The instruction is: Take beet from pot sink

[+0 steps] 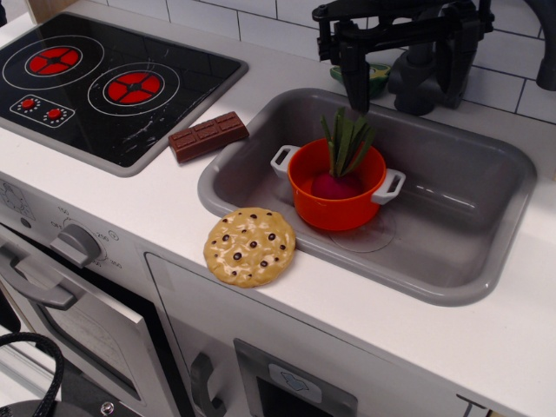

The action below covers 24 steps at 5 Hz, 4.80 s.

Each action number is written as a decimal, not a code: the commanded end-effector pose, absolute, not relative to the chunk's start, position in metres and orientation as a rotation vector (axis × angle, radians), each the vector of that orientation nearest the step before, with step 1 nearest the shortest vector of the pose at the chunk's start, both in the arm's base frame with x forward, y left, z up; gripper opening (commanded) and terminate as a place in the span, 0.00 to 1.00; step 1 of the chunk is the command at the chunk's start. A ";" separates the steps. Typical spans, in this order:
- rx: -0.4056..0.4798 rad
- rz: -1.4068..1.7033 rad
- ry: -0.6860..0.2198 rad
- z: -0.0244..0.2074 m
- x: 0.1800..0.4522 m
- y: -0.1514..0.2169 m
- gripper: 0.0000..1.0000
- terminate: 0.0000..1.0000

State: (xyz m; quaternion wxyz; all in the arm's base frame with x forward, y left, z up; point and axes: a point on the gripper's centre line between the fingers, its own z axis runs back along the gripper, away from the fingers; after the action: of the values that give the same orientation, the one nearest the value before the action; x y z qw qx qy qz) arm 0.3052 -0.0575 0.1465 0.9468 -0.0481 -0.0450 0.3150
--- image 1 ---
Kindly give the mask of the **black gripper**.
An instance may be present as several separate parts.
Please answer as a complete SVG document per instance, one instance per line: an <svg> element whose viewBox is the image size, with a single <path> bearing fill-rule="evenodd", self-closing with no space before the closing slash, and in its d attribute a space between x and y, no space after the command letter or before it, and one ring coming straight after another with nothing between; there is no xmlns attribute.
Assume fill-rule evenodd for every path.
<svg viewBox="0 0 556 417"><path fill-rule="evenodd" d="M340 61L350 106L369 109L366 54L435 42L440 102L456 109L479 41L493 30L489 1L333 1L317 6L319 56Z"/></svg>

